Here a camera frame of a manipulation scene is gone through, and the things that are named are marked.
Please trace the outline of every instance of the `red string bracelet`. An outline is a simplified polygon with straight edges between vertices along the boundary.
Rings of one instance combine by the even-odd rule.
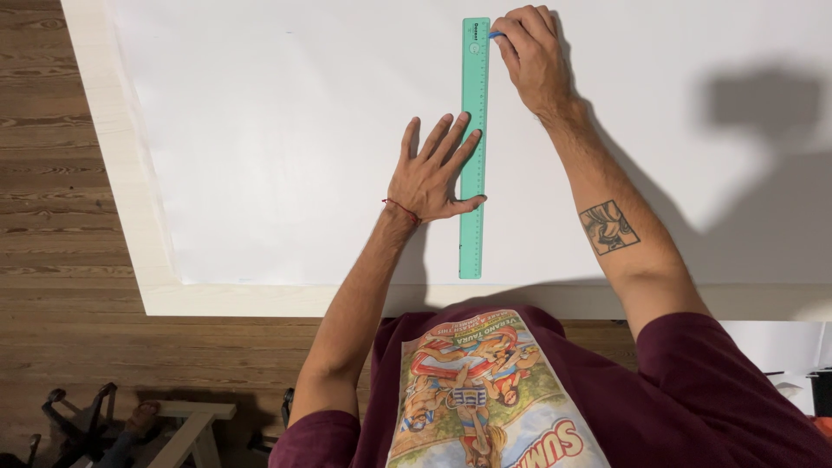
[[[395,202],[395,201],[393,201],[393,200],[391,200],[391,199],[389,199],[389,198],[385,198],[385,199],[383,199],[381,202],[382,202],[382,203],[387,203],[387,202],[390,202],[390,203],[393,203],[395,206],[397,206],[397,207],[399,207],[399,208],[403,209],[403,210],[404,210],[404,212],[405,212],[405,213],[407,213],[407,214],[408,214],[408,216],[410,217],[410,221],[414,222],[414,224],[415,224],[416,226],[418,226],[418,225],[419,225],[419,223],[421,222],[421,220],[420,220],[420,219],[418,219],[418,216],[416,216],[416,213],[411,212],[409,209],[407,209],[407,208],[405,208],[405,207],[402,207],[402,206],[401,206],[401,204],[400,204],[399,202]]]

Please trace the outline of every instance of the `finger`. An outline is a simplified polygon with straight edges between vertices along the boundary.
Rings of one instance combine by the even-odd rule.
[[[402,137],[402,153],[399,155],[399,161],[409,161],[414,157],[414,147],[418,145],[418,128],[419,128],[419,119],[418,117],[414,117],[410,123],[408,124],[407,128],[404,129],[404,137]]]
[[[470,119],[471,117],[467,112],[459,114],[457,122],[453,124],[453,127],[451,127],[448,135],[442,139],[442,142],[439,143],[436,151],[433,152],[431,159],[433,160],[434,165],[440,166],[444,162],[445,157],[451,152],[451,148],[459,142],[459,139],[462,137],[465,127],[468,126],[468,121]]]
[[[462,200],[460,202],[451,202],[448,205],[448,217],[453,217],[457,215],[461,215],[463,213],[470,213],[477,209],[480,205],[485,203],[488,198],[484,195],[477,195],[475,197],[471,197],[468,200]]]
[[[459,169],[460,166],[463,165],[464,162],[468,160],[468,157],[471,156],[471,152],[477,146],[479,142],[479,138],[483,135],[483,131],[477,128],[470,135],[468,138],[465,138],[465,143],[462,144],[461,147],[451,156],[451,159],[448,160],[448,164],[445,164],[443,167],[448,172],[455,172]]]
[[[497,44],[497,47],[500,47],[500,56],[503,57],[503,62],[506,64],[508,76],[514,82],[520,73],[520,57],[518,56],[518,51],[514,48],[512,42],[508,40],[508,37],[497,36],[494,38],[494,42]]]
[[[543,20],[543,16],[531,5],[512,10],[506,13],[506,17],[520,22],[521,26],[528,31],[529,35],[541,44],[554,39],[554,34],[549,31],[546,22]]]
[[[529,51],[531,47],[535,47],[535,40],[529,36],[528,31],[523,29],[520,22],[510,17],[499,17],[491,26],[492,32],[499,31],[506,35],[509,41],[519,55],[523,55],[524,51]]]
[[[445,114],[441,119],[439,119],[436,127],[434,127],[430,132],[430,135],[428,135],[428,139],[424,141],[422,151],[419,152],[417,156],[418,159],[428,159],[430,155],[433,154],[436,143],[439,141],[439,138],[442,137],[442,134],[448,130],[448,125],[450,125],[451,122],[453,122],[453,116],[451,114]]]
[[[537,10],[540,12],[540,16],[543,17],[543,21],[546,23],[546,27],[549,28],[549,32],[557,39],[557,27],[555,26],[555,17],[549,12],[549,7],[546,5],[541,5],[537,7]]]

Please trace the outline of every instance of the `green ruler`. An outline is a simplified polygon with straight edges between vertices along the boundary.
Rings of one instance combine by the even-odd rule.
[[[483,131],[479,144],[463,165],[460,200],[485,193],[485,122],[488,110],[488,30],[491,20],[470,17],[463,20],[463,111],[471,122],[463,141],[475,129]],[[483,206],[459,218],[459,277],[477,280],[483,275]]]

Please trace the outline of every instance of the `man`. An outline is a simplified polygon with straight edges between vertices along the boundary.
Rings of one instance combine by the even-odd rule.
[[[832,446],[711,318],[671,236],[602,145],[572,90],[548,8],[513,10],[493,31],[504,34],[495,40],[512,82],[561,158],[636,339],[639,372],[573,345],[530,306],[410,313],[379,326],[416,226],[485,201],[446,195],[480,136],[452,154],[468,116],[454,125],[445,116],[412,154],[415,118],[387,206],[300,371],[270,466],[832,466]],[[356,384],[371,345],[360,426]],[[428,383],[440,396],[431,417],[409,424],[408,398]]]

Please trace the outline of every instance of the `right hand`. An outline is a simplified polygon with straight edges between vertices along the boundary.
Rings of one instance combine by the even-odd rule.
[[[555,18],[545,6],[531,5],[497,18],[491,31],[520,99],[544,124],[570,112],[579,99],[572,90]]]

